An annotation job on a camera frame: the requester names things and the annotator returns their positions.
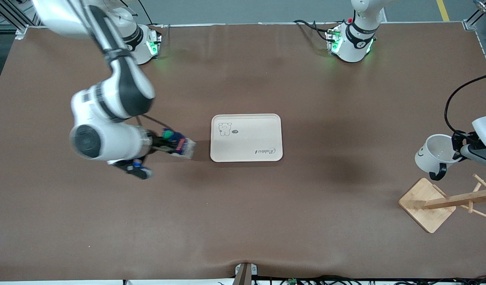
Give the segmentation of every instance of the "white mug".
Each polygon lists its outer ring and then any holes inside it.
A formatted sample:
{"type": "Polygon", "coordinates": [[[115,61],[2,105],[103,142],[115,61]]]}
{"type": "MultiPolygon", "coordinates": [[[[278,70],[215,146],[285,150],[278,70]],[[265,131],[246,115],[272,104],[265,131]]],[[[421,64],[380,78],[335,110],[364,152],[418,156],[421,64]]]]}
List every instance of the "white mug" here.
{"type": "Polygon", "coordinates": [[[461,160],[454,160],[456,152],[452,148],[452,137],[444,134],[436,134],[428,137],[424,146],[415,153],[415,164],[429,173],[431,180],[440,180],[445,176],[447,168],[461,160]]]}

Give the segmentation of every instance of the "wooden base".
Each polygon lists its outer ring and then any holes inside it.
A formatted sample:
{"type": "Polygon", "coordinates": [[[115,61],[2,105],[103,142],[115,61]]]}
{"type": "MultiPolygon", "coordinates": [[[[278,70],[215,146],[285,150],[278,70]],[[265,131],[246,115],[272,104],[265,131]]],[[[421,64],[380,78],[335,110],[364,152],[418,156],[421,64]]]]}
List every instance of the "wooden base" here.
{"type": "Polygon", "coordinates": [[[420,209],[424,201],[443,198],[426,178],[421,178],[398,201],[398,204],[428,233],[434,233],[456,207],[420,209]]]}

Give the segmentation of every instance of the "bear drawing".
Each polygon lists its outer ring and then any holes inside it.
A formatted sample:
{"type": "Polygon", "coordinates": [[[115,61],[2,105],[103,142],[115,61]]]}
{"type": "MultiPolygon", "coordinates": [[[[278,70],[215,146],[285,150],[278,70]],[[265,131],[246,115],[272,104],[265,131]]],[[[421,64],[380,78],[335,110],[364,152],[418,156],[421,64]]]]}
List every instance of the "bear drawing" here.
{"type": "Polygon", "coordinates": [[[231,134],[232,123],[218,123],[218,130],[221,136],[226,136],[231,134]]]}

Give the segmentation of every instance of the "gray floor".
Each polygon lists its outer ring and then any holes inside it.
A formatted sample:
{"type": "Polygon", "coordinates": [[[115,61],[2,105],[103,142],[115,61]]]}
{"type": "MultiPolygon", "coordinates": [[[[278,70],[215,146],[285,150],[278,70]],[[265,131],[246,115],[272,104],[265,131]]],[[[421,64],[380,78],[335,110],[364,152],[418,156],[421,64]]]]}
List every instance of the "gray floor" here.
{"type": "MultiPolygon", "coordinates": [[[[152,22],[159,24],[247,24],[258,22],[332,22],[350,18],[349,0],[142,0],[152,22]]],[[[469,17],[475,6],[471,0],[444,0],[451,21],[469,17]]],[[[136,21],[149,24],[139,2],[130,7],[136,21]]],[[[388,21],[442,21],[436,0],[397,0],[385,8],[388,21]]],[[[0,35],[0,74],[13,42],[12,35],[0,35]]]]}

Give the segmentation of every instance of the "wooden peg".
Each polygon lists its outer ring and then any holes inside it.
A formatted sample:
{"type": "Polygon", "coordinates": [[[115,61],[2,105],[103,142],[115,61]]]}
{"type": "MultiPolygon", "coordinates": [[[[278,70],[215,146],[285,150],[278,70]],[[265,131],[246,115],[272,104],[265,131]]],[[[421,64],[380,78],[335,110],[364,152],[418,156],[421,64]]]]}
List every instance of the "wooden peg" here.
{"type": "Polygon", "coordinates": [[[473,188],[472,192],[477,192],[480,189],[480,186],[482,186],[482,184],[480,184],[480,182],[477,182],[477,185],[475,186],[475,188],[473,188]]]}
{"type": "Polygon", "coordinates": [[[484,187],[486,188],[486,182],[484,182],[484,180],[482,180],[482,178],[480,178],[475,173],[472,176],[475,177],[475,179],[477,179],[480,182],[480,184],[484,185],[484,187]]]}
{"type": "Polygon", "coordinates": [[[440,193],[442,196],[444,196],[444,198],[447,198],[447,194],[444,193],[444,191],[442,191],[442,189],[438,188],[437,185],[433,184],[433,188],[435,188],[435,190],[437,190],[438,193],[440,193]]]}
{"type": "MultiPolygon", "coordinates": [[[[463,209],[468,209],[468,207],[465,206],[465,205],[461,205],[460,207],[463,208],[463,209]]],[[[481,215],[482,217],[486,218],[486,214],[485,213],[479,212],[477,210],[473,210],[473,212],[476,213],[477,215],[481,215]]]]}

